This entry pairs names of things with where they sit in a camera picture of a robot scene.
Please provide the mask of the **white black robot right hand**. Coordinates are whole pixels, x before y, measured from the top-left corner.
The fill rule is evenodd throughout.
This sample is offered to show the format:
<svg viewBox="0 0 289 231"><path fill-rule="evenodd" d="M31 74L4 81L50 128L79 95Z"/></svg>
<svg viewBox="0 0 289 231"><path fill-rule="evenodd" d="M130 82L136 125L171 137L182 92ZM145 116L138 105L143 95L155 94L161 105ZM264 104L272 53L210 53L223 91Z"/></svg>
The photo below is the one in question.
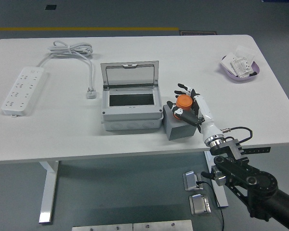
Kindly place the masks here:
<svg viewBox="0 0 289 231"><path fill-rule="evenodd" d="M179 83L179 88L185 90L175 91L177 101L175 103L167 101L172 115L189 125L198 128L203 135L206 146L213 145L214 142L225 142L223 132L216 127L212 114L204 98L197 93L194 88Z"/></svg>

